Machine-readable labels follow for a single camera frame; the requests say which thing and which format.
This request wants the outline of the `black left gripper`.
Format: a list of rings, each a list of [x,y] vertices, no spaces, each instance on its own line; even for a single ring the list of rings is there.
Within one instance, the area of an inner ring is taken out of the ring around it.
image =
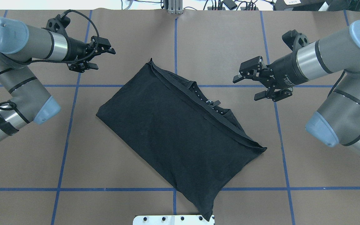
[[[84,73],[86,70],[98,70],[95,63],[90,63],[92,57],[109,53],[116,54],[107,38],[92,36],[91,42],[86,44],[72,37],[69,37],[66,28],[71,23],[71,19],[63,14],[59,14],[47,21],[45,30],[50,33],[51,50],[46,60],[58,62],[75,62],[68,64],[68,69],[77,73]]]

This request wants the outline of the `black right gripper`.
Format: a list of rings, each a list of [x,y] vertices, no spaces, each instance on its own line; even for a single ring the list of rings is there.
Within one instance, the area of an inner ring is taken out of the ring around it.
[[[271,99],[273,102],[281,101],[293,95],[293,87],[308,81],[297,63],[297,52],[307,46],[306,35],[297,30],[289,30],[282,35],[283,42],[292,51],[273,63],[266,66],[263,57],[257,56],[240,64],[239,73],[234,76],[233,83],[244,79],[263,81],[263,72],[269,70],[272,80],[269,82],[267,91],[254,95],[254,100]]]

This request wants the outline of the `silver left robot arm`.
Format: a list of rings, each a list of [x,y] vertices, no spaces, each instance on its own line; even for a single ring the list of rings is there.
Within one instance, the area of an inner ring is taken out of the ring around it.
[[[0,84],[11,99],[0,103],[0,141],[18,133],[25,125],[43,124],[61,110],[29,65],[36,62],[64,63],[77,73],[97,70],[93,57],[115,54],[99,34],[84,43],[69,37],[70,10],[47,21],[46,27],[32,27],[19,20],[0,17]]]

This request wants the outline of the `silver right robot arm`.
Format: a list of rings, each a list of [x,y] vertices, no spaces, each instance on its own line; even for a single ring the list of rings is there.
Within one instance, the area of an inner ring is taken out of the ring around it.
[[[297,85],[342,71],[305,129],[326,146],[341,144],[360,157],[360,20],[314,42],[296,30],[284,33],[282,40],[290,54],[268,65],[261,56],[242,62],[233,83],[258,81],[267,90],[254,100],[277,102],[292,96]]]

